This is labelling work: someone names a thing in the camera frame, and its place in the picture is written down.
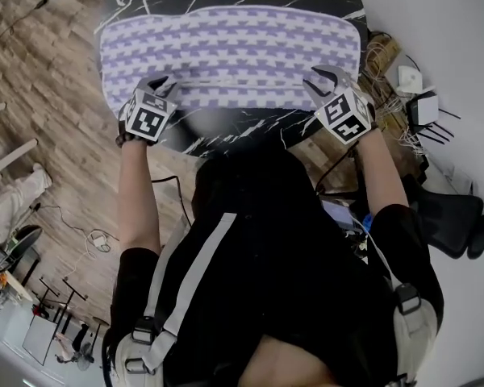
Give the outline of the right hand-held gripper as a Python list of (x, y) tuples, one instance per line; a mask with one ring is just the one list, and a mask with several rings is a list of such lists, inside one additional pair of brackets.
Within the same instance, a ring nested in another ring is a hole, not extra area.
[(343, 145), (348, 145), (373, 129), (369, 97), (356, 84), (350, 85), (350, 76), (341, 68), (318, 64), (311, 68), (330, 80), (334, 87), (322, 92), (317, 86), (302, 80), (302, 85), (315, 104), (314, 116)]

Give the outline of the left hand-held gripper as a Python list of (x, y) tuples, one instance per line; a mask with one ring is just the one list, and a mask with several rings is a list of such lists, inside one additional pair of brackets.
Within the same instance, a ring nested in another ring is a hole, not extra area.
[(165, 81), (142, 78), (120, 111), (124, 113), (127, 131), (145, 138), (147, 143), (156, 143), (177, 109), (177, 94), (178, 81), (174, 77)]

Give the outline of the person's left hand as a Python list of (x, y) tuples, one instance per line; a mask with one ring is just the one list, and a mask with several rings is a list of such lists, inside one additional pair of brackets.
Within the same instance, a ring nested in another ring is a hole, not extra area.
[(120, 113), (118, 118), (118, 134), (115, 138), (115, 143), (118, 148), (121, 148), (126, 142), (131, 141), (140, 141), (145, 144), (147, 143), (145, 138), (127, 131), (124, 113)]

